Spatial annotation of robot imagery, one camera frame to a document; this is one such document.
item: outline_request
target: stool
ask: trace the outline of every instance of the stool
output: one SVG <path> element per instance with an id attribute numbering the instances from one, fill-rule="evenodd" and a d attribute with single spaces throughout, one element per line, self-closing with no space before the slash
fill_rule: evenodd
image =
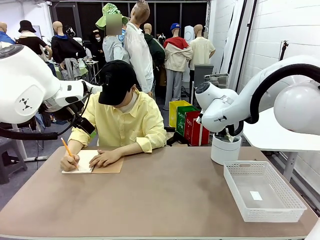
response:
<path id="1" fill-rule="evenodd" d="M 8 149 L 13 149 L 17 157 L 9 156 L 10 159 L 18 160 L 16 164 L 4 165 L 3 153 Z M 18 169 L 23 168 L 27 171 L 28 167 L 19 152 L 17 142 L 8 138 L 0 138 L 0 184 L 7 184 L 9 182 L 9 174 L 14 173 Z"/>

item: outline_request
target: yellow bin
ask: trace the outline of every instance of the yellow bin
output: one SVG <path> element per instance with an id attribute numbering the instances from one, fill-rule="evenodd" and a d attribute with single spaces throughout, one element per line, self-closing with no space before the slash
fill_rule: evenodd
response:
<path id="1" fill-rule="evenodd" d="M 169 126 L 175 128 L 177 124 L 177 107 L 190 106 L 185 100 L 169 102 Z"/>

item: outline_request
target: black curtain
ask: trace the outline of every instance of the black curtain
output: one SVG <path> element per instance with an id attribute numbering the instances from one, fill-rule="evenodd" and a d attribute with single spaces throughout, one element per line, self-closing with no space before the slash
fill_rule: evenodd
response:
<path id="1" fill-rule="evenodd" d="M 63 32 L 65 32 L 65 27 L 71 26 L 73 31 L 75 32 L 75 35 L 77 36 L 76 31 L 76 22 L 75 22 L 75 16 L 74 16 L 74 10 L 71 6 L 57 6 L 56 8 L 56 16 L 58 18 L 58 21 L 62 23 L 63 25 Z"/>
<path id="2" fill-rule="evenodd" d="M 156 34 L 172 37 L 170 27 L 180 22 L 180 3 L 156 3 Z"/>
<path id="3" fill-rule="evenodd" d="M 197 24 L 206 25 L 207 3 L 206 2 L 190 2 L 182 4 L 182 18 L 181 18 L 181 37 L 185 35 L 185 27 L 194 27 Z"/>
<path id="4" fill-rule="evenodd" d="M 96 22 L 102 17 L 102 5 L 97 3 L 78 3 L 78 12 L 80 19 L 80 26 L 82 31 L 82 40 L 89 40 L 91 31 L 96 27 Z"/>

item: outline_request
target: black cap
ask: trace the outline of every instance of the black cap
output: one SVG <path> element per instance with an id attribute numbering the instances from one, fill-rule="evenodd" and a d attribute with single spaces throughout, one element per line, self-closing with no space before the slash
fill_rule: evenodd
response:
<path id="1" fill-rule="evenodd" d="M 102 92 L 99 96 L 99 103 L 116 106 L 123 102 L 127 92 L 136 84 L 137 76 L 134 68 L 122 60 L 107 62 L 101 72 Z"/>
<path id="2" fill-rule="evenodd" d="M 29 22 L 28 20 L 22 20 L 20 22 L 19 33 L 21 33 L 22 31 L 30 31 L 32 33 L 36 32 L 36 30 L 32 27 L 31 22 Z"/>

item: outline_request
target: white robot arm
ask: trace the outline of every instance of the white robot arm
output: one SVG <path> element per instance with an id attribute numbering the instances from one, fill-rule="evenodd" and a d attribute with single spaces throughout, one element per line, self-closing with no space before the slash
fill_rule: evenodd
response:
<path id="1" fill-rule="evenodd" d="M 277 121 L 297 133 L 320 135 L 320 61 L 310 56 L 294 56 L 279 61 L 256 74 L 238 95 L 205 82 L 195 91 L 202 108 L 199 121 L 214 133 L 243 122 L 254 124 L 259 112 L 274 106 Z"/>
<path id="2" fill-rule="evenodd" d="M 30 120 L 42 103 L 60 120 L 72 120 L 91 133 L 94 127 L 78 113 L 82 99 L 102 91 L 84 80 L 60 81 L 30 48 L 11 45 L 0 50 L 0 122 L 20 124 Z"/>

